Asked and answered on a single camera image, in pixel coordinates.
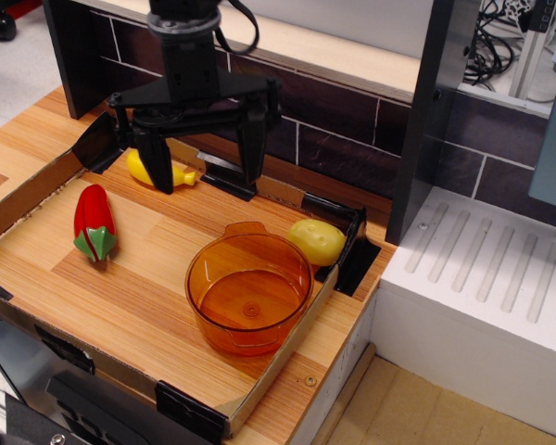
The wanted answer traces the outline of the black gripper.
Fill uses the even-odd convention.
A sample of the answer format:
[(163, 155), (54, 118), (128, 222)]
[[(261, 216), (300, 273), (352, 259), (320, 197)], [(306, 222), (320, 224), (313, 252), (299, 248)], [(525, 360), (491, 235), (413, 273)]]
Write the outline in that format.
[(164, 138), (234, 130), (245, 183), (254, 184), (262, 172), (266, 133), (282, 118), (280, 81), (219, 67), (211, 34), (164, 39), (161, 49), (161, 78), (107, 100), (118, 138), (135, 139), (154, 187), (170, 195), (171, 153)]

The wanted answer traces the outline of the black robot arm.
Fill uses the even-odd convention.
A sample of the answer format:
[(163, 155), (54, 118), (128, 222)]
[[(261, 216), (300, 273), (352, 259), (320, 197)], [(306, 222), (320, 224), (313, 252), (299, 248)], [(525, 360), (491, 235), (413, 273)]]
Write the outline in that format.
[(120, 146), (137, 149), (154, 187), (169, 194), (174, 184), (168, 139), (233, 130), (239, 163), (206, 155), (202, 179), (249, 201), (262, 175), (267, 133), (281, 119), (280, 82), (218, 66), (215, 47), (231, 48), (216, 1), (153, 1), (147, 26), (160, 40), (164, 74), (109, 97)]

